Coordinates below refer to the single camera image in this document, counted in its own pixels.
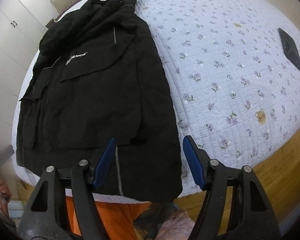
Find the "person's left hand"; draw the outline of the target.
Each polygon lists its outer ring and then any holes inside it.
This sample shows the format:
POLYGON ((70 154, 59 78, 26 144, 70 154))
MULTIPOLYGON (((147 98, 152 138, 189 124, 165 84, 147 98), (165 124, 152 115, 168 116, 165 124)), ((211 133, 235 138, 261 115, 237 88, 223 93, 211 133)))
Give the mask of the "person's left hand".
POLYGON ((0 178, 0 212, 7 218, 10 218, 8 213, 8 204, 11 200, 12 194, 6 182, 0 178))

